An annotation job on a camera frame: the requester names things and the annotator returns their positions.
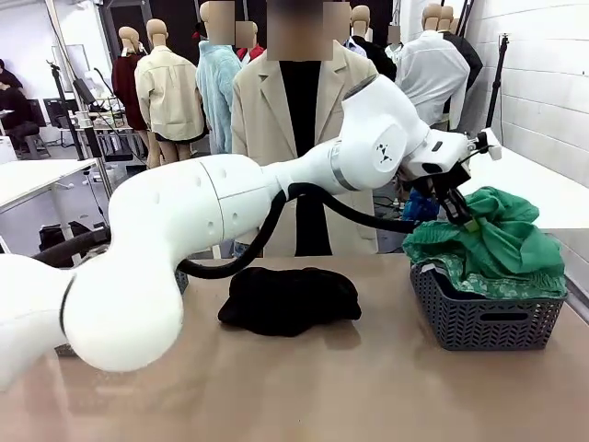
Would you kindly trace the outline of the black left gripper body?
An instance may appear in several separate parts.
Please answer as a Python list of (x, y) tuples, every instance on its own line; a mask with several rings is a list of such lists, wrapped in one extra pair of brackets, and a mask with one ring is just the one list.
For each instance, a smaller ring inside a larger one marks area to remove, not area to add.
[(470, 180), (470, 173), (467, 167), (457, 162), (446, 172), (419, 177), (411, 183), (411, 186), (424, 196), (446, 196), (450, 190), (456, 190), (468, 180)]

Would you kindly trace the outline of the green shorts with white drawstring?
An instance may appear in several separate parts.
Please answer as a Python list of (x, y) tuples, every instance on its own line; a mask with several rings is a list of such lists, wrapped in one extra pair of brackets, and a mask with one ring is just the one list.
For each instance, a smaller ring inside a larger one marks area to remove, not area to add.
[(455, 290), (488, 299), (566, 297), (560, 244), (535, 225), (536, 206), (493, 187), (466, 203), (470, 224), (428, 221), (404, 239), (412, 263), (440, 264)]

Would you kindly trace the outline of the blue crumpled cloth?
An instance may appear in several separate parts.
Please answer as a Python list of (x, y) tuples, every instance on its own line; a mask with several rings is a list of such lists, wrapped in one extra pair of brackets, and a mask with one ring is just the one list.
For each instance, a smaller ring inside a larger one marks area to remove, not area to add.
[(412, 189), (405, 203), (402, 220), (413, 224), (435, 221), (439, 210), (440, 205), (432, 196), (424, 196), (416, 189)]

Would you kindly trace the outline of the large white table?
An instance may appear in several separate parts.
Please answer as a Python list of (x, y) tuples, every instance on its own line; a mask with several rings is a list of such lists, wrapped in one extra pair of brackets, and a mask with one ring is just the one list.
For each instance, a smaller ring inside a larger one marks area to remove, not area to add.
[(540, 229), (589, 230), (589, 189), (576, 181), (504, 147), (500, 160), (475, 155), (468, 168), (471, 179), (459, 187), (463, 194), (491, 186), (536, 206), (535, 225)]

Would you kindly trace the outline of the tall black light stand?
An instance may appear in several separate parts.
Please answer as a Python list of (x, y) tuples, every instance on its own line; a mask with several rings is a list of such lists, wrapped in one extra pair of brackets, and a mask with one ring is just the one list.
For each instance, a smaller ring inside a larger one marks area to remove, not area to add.
[[(485, 120), (485, 127), (491, 128), (494, 121), (494, 114), (497, 105), (497, 100), (501, 101), (501, 90), (502, 90), (502, 70), (505, 60), (505, 55), (509, 45), (509, 34), (502, 33), (500, 35), (500, 44), (498, 46), (498, 61), (495, 69), (495, 75), (491, 83), (491, 97), (488, 106), (487, 116)], [(500, 102), (500, 110), (502, 111), (502, 102)]]

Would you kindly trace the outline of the grey plastic woven basket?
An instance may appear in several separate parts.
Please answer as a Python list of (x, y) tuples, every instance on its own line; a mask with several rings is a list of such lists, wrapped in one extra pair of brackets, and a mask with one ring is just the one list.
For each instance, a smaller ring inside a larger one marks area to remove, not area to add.
[[(189, 285), (189, 277), (184, 272), (182, 272), (180, 270), (176, 270), (175, 277), (176, 277), (176, 282), (177, 282), (179, 291), (183, 295), (186, 288)], [(77, 358), (77, 353), (73, 350), (73, 348), (71, 347), (71, 345), (69, 343), (65, 343), (65, 344), (55, 347), (54, 352), (60, 358), (66, 358), (66, 357)]]
[(410, 281), (433, 334), (448, 351), (524, 351), (546, 347), (564, 301), (562, 299), (487, 299), (460, 292), (443, 295), (428, 274), (436, 264), (413, 264)]

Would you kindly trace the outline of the mannequin in black jacket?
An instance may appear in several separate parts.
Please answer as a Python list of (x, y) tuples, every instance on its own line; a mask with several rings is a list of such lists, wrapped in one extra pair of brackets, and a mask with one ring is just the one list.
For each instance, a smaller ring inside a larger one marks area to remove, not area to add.
[(397, 67), (386, 55), (385, 50), (378, 44), (369, 41), (366, 36), (370, 25), (370, 9), (368, 6), (358, 5), (351, 11), (352, 41), (360, 46), (375, 65), (379, 74), (395, 81)]

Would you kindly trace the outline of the person in beige blazer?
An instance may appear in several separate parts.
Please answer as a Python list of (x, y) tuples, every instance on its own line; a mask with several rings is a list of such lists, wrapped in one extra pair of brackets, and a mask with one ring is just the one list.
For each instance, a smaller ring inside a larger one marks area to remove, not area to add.
[[(377, 70), (324, 21), (334, 0), (266, 0), (266, 51), (235, 77), (234, 153), (261, 166), (302, 157), (339, 134), (344, 95)], [(302, 196), (286, 205), (263, 257), (372, 255), (374, 229)]]

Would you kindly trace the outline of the mannequin in light blue shirt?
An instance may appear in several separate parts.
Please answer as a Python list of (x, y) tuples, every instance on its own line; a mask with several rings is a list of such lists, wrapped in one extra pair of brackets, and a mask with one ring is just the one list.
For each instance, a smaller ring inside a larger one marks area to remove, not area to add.
[(231, 2), (207, 0), (200, 6), (206, 39), (199, 42), (196, 82), (213, 138), (212, 154), (232, 153), (231, 111), (234, 77), (241, 68), (233, 50), (235, 9)]

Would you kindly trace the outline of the mannequin in cream jacket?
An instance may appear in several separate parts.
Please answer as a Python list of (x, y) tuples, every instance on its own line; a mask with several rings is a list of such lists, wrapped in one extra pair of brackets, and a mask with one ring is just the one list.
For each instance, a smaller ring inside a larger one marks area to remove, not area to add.
[(191, 144), (202, 139), (206, 124), (196, 85), (196, 66), (167, 46), (167, 25), (146, 23), (152, 44), (134, 71), (139, 109), (159, 148), (163, 165), (189, 159)]

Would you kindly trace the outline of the mannequin in maroon top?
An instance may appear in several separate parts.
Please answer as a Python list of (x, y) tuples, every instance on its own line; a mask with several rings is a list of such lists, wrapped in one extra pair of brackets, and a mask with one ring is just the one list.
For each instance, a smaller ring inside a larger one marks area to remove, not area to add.
[(142, 58), (139, 33), (131, 27), (123, 26), (119, 28), (119, 38), (122, 51), (112, 67), (113, 93), (125, 109), (129, 126), (135, 131), (146, 131), (147, 125), (140, 110), (134, 76), (138, 62)]

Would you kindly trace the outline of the slanted metal pole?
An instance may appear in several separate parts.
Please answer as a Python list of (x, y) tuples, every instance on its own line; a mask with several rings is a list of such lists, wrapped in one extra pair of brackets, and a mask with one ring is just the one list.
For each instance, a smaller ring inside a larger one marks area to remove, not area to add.
[(98, 138), (94, 129), (94, 125), (89, 116), (89, 112), (87, 110), (78, 111), (75, 114), (75, 119), (78, 123), (79, 128), (82, 130), (84, 136), (86, 137), (87, 145), (89, 147), (91, 156), (95, 159), (96, 165), (98, 167), (98, 174), (102, 180), (103, 187), (107, 194), (107, 198), (110, 199), (112, 195), (112, 187), (104, 163), (102, 151), (98, 143)]

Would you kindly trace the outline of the black tablet on stand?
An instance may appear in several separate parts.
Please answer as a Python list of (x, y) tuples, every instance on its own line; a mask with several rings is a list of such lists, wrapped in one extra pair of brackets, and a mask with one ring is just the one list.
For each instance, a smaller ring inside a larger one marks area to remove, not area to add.
[(73, 86), (78, 96), (84, 102), (90, 112), (100, 112), (101, 107), (98, 105), (96, 98), (88, 88), (87, 84), (81, 78), (76, 78)]

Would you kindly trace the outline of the black computer monitor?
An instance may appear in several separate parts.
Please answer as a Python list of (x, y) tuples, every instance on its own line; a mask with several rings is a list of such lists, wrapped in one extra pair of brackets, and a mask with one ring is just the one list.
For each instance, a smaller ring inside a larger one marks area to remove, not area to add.
[(67, 99), (65, 104), (59, 98), (44, 99), (43, 104), (47, 111), (51, 126), (60, 129), (67, 129), (68, 124), (66, 115), (71, 111), (75, 113), (78, 111), (77, 103), (74, 99)]

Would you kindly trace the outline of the seated person in black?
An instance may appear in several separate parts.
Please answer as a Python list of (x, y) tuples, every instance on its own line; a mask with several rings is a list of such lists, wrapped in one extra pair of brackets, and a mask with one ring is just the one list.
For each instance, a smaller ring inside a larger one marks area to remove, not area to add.
[(2, 124), (13, 146), (28, 151), (26, 137), (37, 135), (40, 128), (22, 89), (22, 83), (6, 69), (5, 62), (0, 59), (0, 111), (10, 111), (2, 119)]

